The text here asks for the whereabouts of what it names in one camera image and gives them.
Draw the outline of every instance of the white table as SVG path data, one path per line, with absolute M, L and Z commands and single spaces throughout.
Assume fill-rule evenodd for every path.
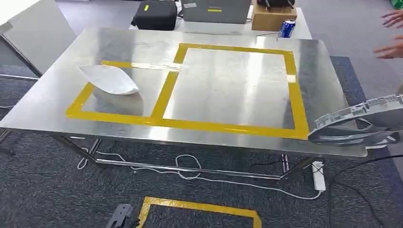
M 0 35 L 36 75 L 76 39 L 54 0 L 0 0 Z
M 180 3 L 177 3 L 178 11 L 180 11 Z M 294 31 L 291 38 L 295 39 L 312 39 L 311 33 L 305 21 L 302 9 L 297 7 L 297 19 Z M 249 8 L 248 18 L 252 17 L 253 5 Z M 252 22 L 246 24 L 228 24 L 228 23 L 208 23 L 208 22 L 189 22 L 178 18 L 176 20 L 175 31 L 194 32 L 194 33 L 209 33 L 219 35 L 249 35 L 249 36 L 276 36 L 276 31 L 254 31 L 252 30 Z

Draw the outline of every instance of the floor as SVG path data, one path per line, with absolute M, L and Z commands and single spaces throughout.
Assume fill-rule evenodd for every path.
M 90 26 L 127 29 L 138 6 L 138 2 L 122 0 L 57 2 L 77 34 Z M 349 57 L 333 57 L 332 61 L 351 105 L 364 100 L 365 95 L 372 98 L 391 94 L 402 83 L 403 66 L 400 60 L 377 60 L 372 54 L 375 47 L 387 45 L 398 33 L 381 26 L 379 16 L 391 9 L 388 1 L 299 0 L 298 5 L 303 8 L 313 37 L 322 39 L 331 55 Z M 359 24 L 351 21 L 365 23 L 365 31 L 359 30 Z M 0 53 L 2 60 L 6 52 Z M 18 60 L 7 61 L 2 62 L 7 66 L 3 64 L 0 73 L 25 74 Z M 1 85 L 8 83 L 0 80 Z M 0 91 L 0 105 L 16 102 L 31 85 L 31 82 L 13 82 L 13 87 L 5 86 L 6 90 Z M 0 110 L 0 117 L 5 113 Z M 88 147 L 90 142 L 79 143 Z M 125 168 L 98 169 L 94 165 L 79 171 L 76 168 L 81 159 L 79 156 L 53 139 L 37 134 L 13 133 L 4 146 L 13 149 L 16 155 L 0 153 L 0 180 L 3 180 L 0 181 L 0 227 L 102 227 L 118 203 L 130 203 L 138 212 L 145 196 L 256 210 L 263 227 L 326 226 L 326 194 L 307 202 L 267 190 L 186 181 L 175 175 L 160 175 L 151 171 L 141 171 L 137 175 Z M 183 153 L 183 148 L 141 143 L 104 142 L 101 148 L 103 152 L 119 152 L 128 159 L 144 162 L 159 157 L 159 162 L 165 164 L 172 163 L 175 155 Z M 401 145 L 389 147 L 390 153 L 401 153 L 401 149 Z M 384 156 L 389 151 L 373 150 L 370 156 Z M 206 168 L 221 167 L 222 164 L 217 161 L 222 158 L 225 158 L 227 169 L 242 167 L 244 171 L 273 172 L 279 168 L 251 167 L 257 162 L 275 161 L 277 157 L 274 155 L 225 150 L 212 153 L 204 148 L 186 152 L 196 155 Z M 183 162 L 192 165 L 189 160 Z M 403 174 L 403 163 L 395 162 Z M 325 174 L 334 175 L 337 170 L 354 163 L 327 161 Z M 385 227 L 391 228 L 403 227 L 403 184 L 396 167 L 390 161 L 384 161 L 341 177 L 342 181 L 359 188 L 368 197 Z M 278 187 L 254 180 L 251 183 Z M 298 195 L 311 196 L 315 194 L 312 186 L 312 175 L 307 170 L 289 185 L 280 187 Z M 366 203 L 353 191 L 337 187 L 333 194 L 332 227 L 379 227 Z M 159 206 L 152 207 L 144 227 L 252 227 L 251 223 L 250 219 L 240 217 Z

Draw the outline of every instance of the metal tabletop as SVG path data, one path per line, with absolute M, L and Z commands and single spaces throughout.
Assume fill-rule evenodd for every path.
M 140 92 L 88 84 L 77 66 L 99 64 L 122 68 Z M 347 106 L 321 41 L 101 28 L 84 31 L 0 127 L 364 157 L 362 146 L 307 141 L 318 117 Z

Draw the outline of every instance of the finger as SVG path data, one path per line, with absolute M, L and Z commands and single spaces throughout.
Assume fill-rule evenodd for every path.
M 385 27 L 390 27 L 390 26 L 392 26 L 392 25 L 394 25 L 394 24 L 396 24 L 396 23 L 398 23 L 398 22 L 401 22 L 403 20 L 403 18 L 397 18 L 397 19 L 395 19 L 395 20 L 393 20 L 393 21 L 390 21 L 390 22 L 388 22 L 388 23 L 384 23 L 384 25 L 385 25 Z
M 389 51 L 389 50 L 392 50 L 392 49 L 395 49 L 395 48 L 396 48 L 395 46 L 386 46 L 386 47 L 374 50 L 374 53 L 380 53 L 380 52 L 384 52 L 384 51 Z
M 395 15 L 395 16 L 393 16 L 393 17 L 390 17 L 388 20 L 386 20 L 385 22 L 383 22 L 383 25 L 389 24 L 389 23 L 391 23 L 391 22 L 393 22 L 393 21 L 395 21 L 395 20 L 397 20 L 397 19 L 399 19 L 399 18 L 400 18 L 400 15 Z
M 386 17 L 392 16 L 392 15 L 395 15 L 395 14 L 398 14 L 398 13 L 399 13 L 398 10 L 390 11 L 387 14 L 383 15 L 382 18 L 386 18 Z
M 393 51 L 377 56 L 376 58 L 393 58 Z

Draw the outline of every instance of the laptop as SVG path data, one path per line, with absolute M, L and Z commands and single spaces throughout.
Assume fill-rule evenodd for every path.
M 181 0 L 183 19 L 194 22 L 245 24 L 250 0 Z

